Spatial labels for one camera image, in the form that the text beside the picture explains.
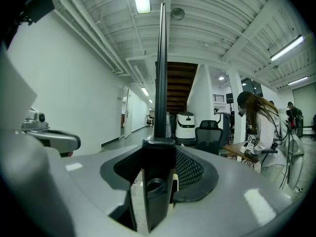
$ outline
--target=wooden staircase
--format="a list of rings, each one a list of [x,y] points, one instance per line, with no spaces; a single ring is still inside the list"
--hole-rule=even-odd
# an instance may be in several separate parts
[[[167,111],[171,114],[186,110],[197,68],[197,64],[168,62]]]

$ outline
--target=white shirt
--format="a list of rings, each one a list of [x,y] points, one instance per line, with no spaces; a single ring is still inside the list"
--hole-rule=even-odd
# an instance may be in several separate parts
[[[277,136],[277,131],[280,134],[280,120],[279,117],[273,113],[270,113],[271,117],[273,118],[275,125],[270,119],[267,119],[265,115],[262,114],[262,112],[257,113],[257,139],[260,140],[260,142],[254,147],[254,154],[258,155],[258,160],[262,164],[262,161],[264,160],[261,167],[269,167],[275,164],[281,164],[286,165],[286,156],[285,154],[280,150],[282,142]],[[276,142],[278,144],[276,150],[277,154],[266,154],[262,153],[262,151],[272,151],[271,145],[273,142]]]

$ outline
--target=desk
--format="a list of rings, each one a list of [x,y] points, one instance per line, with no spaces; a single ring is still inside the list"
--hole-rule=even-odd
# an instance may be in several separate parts
[[[258,162],[258,158],[254,157],[250,154],[244,154],[240,151],[240,148],[245,144],[245,142],[240,142],[237,144],[232,144],[232,145],[227,145],[227,146],[223,146],[223,149],[225,149],[226,151],[228,151],[228,154],[225,154],[225,156],[230,157],[232,156],[232,158],[236,157],[237,160],[237,156],[241,157],[241,162],[243,162],[245,160],[244,163],[247,163],[249,166],[251,166],[254,168],[254,165]]]

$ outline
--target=woman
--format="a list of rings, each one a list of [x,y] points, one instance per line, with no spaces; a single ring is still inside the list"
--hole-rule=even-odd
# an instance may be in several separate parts
[[[237,98],[239,114],[247,115],[252,129],[257,130],[257,140],[254,154],[261,163],[260,173],[272,182],[276,182],[286,165],[286,156],[280,150],[280,121],[277,108],[268,100],[248,91],[239,94]]]

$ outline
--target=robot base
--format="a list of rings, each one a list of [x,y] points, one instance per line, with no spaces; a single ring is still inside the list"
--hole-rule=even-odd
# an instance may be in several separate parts
[[[195,138],[193,138],[193,139],[181,139],[181,138],[175,137],[174,140],[175,140],[177,145],[183,144],[185,146],[194,146],[197,143]]]

